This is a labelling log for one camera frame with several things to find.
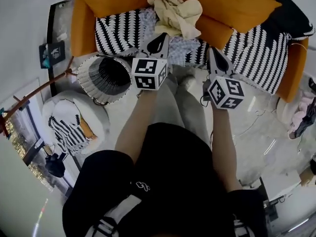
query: orange sofa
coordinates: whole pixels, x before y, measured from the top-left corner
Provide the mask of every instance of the orange sofa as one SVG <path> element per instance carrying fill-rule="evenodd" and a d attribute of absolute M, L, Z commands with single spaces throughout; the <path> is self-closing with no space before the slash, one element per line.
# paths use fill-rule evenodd
<path fill-rule="evenodd" d="M 205 7 L 207 0 L 199 1 Z M 236 8 L 240 1 L 236 0 L 235 4 L 231 2 L 230 8 Z M 244 10 L 247 6 L 242 3 L 242 6 L 234 11 L 234 16 L 228 16 L 227 18 L 223 18 L 222 13 L 211 15 L 212 10 L 203 7 L 203 15 L 196 24 L 196 27 L 201 31 L 200 37 L 211 46 L 223 49 L 233 33 L 232 27 L 239 28 L 239 32 L 247 32 L 258 24 L 258 20 L 259 23 L 262 23 L 268 18 L 270 12 L 267 11 L 267 8 L 273 11 L 275 7 L 278 7 L 274 0 L 258 0 L 258 3 L 256 1 L 251 1 L 253 3 L 252 11 L 243 11 L 242 6 L 245 7 Z M 223 0 L 218 0 L 217 4 L 212 4 L 212 7 L 218 7 L 221 4 L 223 4 Z M 94 33 L 96 17 L 105 17 L 146 6 L 147 0 L 75 0 L 71 26 L 72 55 L 77 57 L 97 51 Z M 245 20 L 239 19 L 238 22 L 238 15 L 236 15 L 238 10 L 241 10 L 240 17 L 245 17 L 247 24 L 244 23 Z M 215 20 L 211 16 L 225 21 L 230 26 Z M 307 48 L 308 39 L 299 43 Z M 293 100 L 303 75 L 306 50 L 301 45 L 290 46 L 287 69 L 277 91 L 278 96 L 286 102 Z"/>

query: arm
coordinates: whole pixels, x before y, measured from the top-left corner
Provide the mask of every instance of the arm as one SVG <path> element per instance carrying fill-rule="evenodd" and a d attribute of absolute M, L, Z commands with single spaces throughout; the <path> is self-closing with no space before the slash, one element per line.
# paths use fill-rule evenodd
<path fill-rule="evenodd" d="M 229 114 L 213 104 L 213 166 L 227 192 L 242 190 L 236 178 L 237 157 Z"/>
<path fill-rule="evenodd" d="M 153 114 L 157 91 L 144 91 L 123 127 L 115 150 L 129 155 L 135 163 L 140 155 L 147 127 Z"/>

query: black t-shirt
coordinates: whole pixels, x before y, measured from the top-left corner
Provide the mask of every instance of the black t-shirt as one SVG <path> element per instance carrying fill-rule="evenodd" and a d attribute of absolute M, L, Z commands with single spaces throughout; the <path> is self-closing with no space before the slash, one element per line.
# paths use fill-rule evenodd
<path fill-rule="evenodd" d="M 135 165 L 117 151 L 89 156 L 63 208 L 66 235 L 84 237 L 130 194 L 142 201 L 117 225 L 120 237 L 234 237 L 236 217 L 256 237 L 267 236 L 259 194 L 226 193 L 213 169 L 209 146 L 176 125 L 150 125 Z"/>

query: beige cloth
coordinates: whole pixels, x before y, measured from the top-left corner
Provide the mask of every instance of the beige cloth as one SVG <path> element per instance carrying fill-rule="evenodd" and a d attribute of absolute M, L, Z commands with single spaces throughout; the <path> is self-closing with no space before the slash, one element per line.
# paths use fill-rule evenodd
<path fill-rule="evenodd" d="M 168 33 L 170 36 L 182 35 L 185 39 L 194 39 L 201 35 L 195 24 L 202 14 L 202 5 L 198 0 L 148 0 L 154 6 L 159 17 L 156 33 Z"/>

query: person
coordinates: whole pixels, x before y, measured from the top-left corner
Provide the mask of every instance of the person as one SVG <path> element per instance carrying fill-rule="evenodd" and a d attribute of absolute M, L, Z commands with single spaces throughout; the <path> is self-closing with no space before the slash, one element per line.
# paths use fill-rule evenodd
<path fill-rule="evenodd" d="M 85 160 L 63 207 L 66 236 L 268 236 L 263 200 L 236 178 L 229 114 L 212 105 L 211 150 L 193 80 L 169 74 L 144 91 L 115 150 Z"/>

